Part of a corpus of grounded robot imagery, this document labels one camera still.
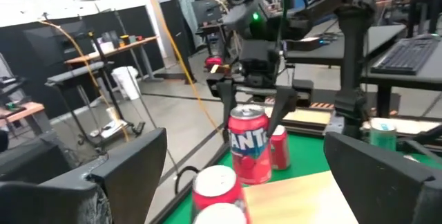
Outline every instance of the desk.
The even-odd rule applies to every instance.
[[[378,85],[377,93],[377,113],[378,117],[388,118],[390,107],[390,95],[392,87],[415,88],[431,91],[442,90],[442,41],[434,50],[433,55],[427,60],[417,75],[386,75],[371,73],[369,68],[378,59],[374,59],[369,63],[369,68],[364,69],[362,73],[363,82]]]
[[[142,48],[142,46],[144,44],[147,44],[150,41],[156,40],[157,38],[158,37],[148,37],[148,38],[145,38],[145,39],[143,39],[141,41],[136,41],[136,42],[134,42],[132,44],[128,44],[126,46],[123,46],[123,47],[120,47],[120,48],[116,48],[115,50],[106,51],[106,52],[104,52],[104,56],[105,57],[110,57],[111,55],[122,53],[122,52],[128,51],[128,50],[133,52],[134,48],[140,48],[142,60],[144,62],[144,66],[145,66],[146,71],[148,73],[148,79],[150,81],[159,81],[159,82],[161,82],[162,81],[161,78],[155,78],[154,77],[153,71],[152,71],[152,67],[151,67],[151,63],[149,62],[148,56],[146,54],[146,51]],[[133,56],[134,56],[134,62],[136,64],[136,66],[137,66],[137,69],[138,69],[138,71],[140,72],[140,75],[143,78],[144,75],[142,74],[142,69],[141,69],[140,65],[138,64],[138,62],[137,62],[135,54],[133,54]],[[69,59],[65,63],[67,63],[67,64],[83,64],[84,62],[92,62],[92,61],[97,61],[99,59],[100,59],[99,53],[93,53],[93,54],[85,55],[84,57],[77,57],[77,58],[74,58],[74,59]]]
[[[28,102],[21,106],[25,107],[26,110],[9,116],[8,122],[25,119],[36,136],[52,130],[52,125],[49,122],[48,116],[44,112],[44,106],[42,104]],[[0,115],[7,115],[9,113],[10,111],[8,110],[0,109]],[[0,127],[6,124],[5,120],[0,120]]]
[[[437,27],[437,20],[439,18],[439,8],[440,8],[440,0],[410,0],[410,12],[416,11],[416,5],[417,3],[423,3],[425,7],[423,7],[422,11],[425,14],[426,19],[426,12],[428,4],[431,5],[431,13],[430,13],[430,26],[428,28],[429,33],[435,33],[436,27]],[[408,14],[408,21],[407,21],[407,37],[412,37],[414,32],[414,14]]]
[[[405,26],[403,25],[371,27],[368,30],[368,53],[372,54],[386,48],[384,45],[388,45],[387,48],[389,48],[396,38],[401,37],[404,30]],[[331,44],[316,50],[288,51],[287,63],[340,66],[344,58],[344,41],[344,36],[342,36]]]
[[[244,189],[253,224],[356,224],[330,171]]]

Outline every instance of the red object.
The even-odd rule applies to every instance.
[[[213,56],[206,58],[206,61],[204,62],[204,67],[207,68],[208,70],[211,70],[214,65],[221,66],[222,64],[223,62],[221,57]]]
[[[249,220],[240,181],[227,166],[215,165],[198,173],[193,181],[192,198],[196,213],[216,203],[231,203],[241,208]]]
[[[282,125],[276,127],[270,137],[271,167],[276,170],[284,170],[290,167],[290,152],[287,130]]]
[[[271,178],[267,129],[269,117],[257,105],[237,106],[228,121],[233,169],[241,183],[257,185]]]

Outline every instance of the laboratory workstation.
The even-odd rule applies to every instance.
[[[442,0],[0,0],[1,224],[439,224]]]

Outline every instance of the metal stand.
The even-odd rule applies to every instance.
[[[125,35],[127,35],[128,33],[126,31],[126,28],[124,27],[123,21],[122,21],[121,17],[119,16],[118,11],[114,10],[113,12],[114,12],[115,16],[117,17],[119,25],[122,27],[123,33]],[[141,50],[141,56],[142,56],[144,65],[145,65],[146,70],[147,70],[148,77],[146,79],[144,79],[145,75],[143,74],[143,70],[141,69],[141,66],[138,63],[137,56],[135,55],[135,52],[133,51],[132,48],[130,49],[133,61],[135,62],[135,65],[136,65],[138,71],[140,72],[141,78],[145,82],[162,82],[162,81],[164,81],[163,78],[155,78],[155,76],[153,74],[153,71],[152,71],[151,63],[149,62],[149,58],[148,58],[148,56],[146,54],[146,51],[144,50],[143,46],[140,46],[140,50]]]

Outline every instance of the floor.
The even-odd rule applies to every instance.
[[[331,22],[316,26],[314,32],[320,32],[330,25]],[[195,90],[203,99],[201,104],[206,108],[210,117],[219,126],[222,121],[222,104],[213,102],[216,100],[211,96],[205,85],[206,74],[202,71],[202,65],[206,53],[201,52],[190,59],[191,67],[198,83]],[[172,65],[161,73],[180,73],[179,65]],[[297,79],[313,80],[315,88],[339,89],[339,68],[328,68],[327,66],[298,65],[294,71]],[[278,84],[287,84],[290,81],[291,72],[284,73],[278,78]],[[375,86],[368,86],[368,91],[376,91]],[[193,165],[197,168],[204,166],[219,149],[222,138],[216,133],[215,127],[208,121],[207,116],[201,111],[200,103],[194,99],[194,92],[191,86],[184,85],[183,81],[165,81],[140,83],[140,91],[143,92],[141,99],[132,102],[122,102],[120,107],[124,117],[137,124],[143,120],[146,122],[144,132],[148,132],[155,127],[165,127],[168,133],[168,144],[170,156],[167,156],[163,177],[160,186],[157,188],[146,223],[149,221],[174,197],[174,177],[176,168],[183,168]],[[412,90],[406,88],[394,88],[394,92],[400,94],[401,105],[399,115],[420,116],[428,108],[438,92]],[[238,94],[238,101],[246,101],[249,97],[245,94]],[[142,104],[145,103],[155,123],[149,121],[148,114]],[[84,112],[79,118],[86,131],[96,129],[96,122],[99,126],[108,122],[105,106],[97,106],[93,109],[94,116],[90,112]],[[434,109],[427,115],[433,118],[442,118],[442,102],[438,102]],[[77,144],[78,129],[72,119],[58,120],[54,128],[59,137],[71,149],[78,151],[81,160],[86,161],[93,158],[95,152],[87,144],[79,146]],[[15,146],[22,140],[32,138],[31,132],[25,132],[17,139],[13,139]],[[117,141],[110,147],[121,144]],[[192,174],[185,174],[181,185],[187,184],[192,178]]]

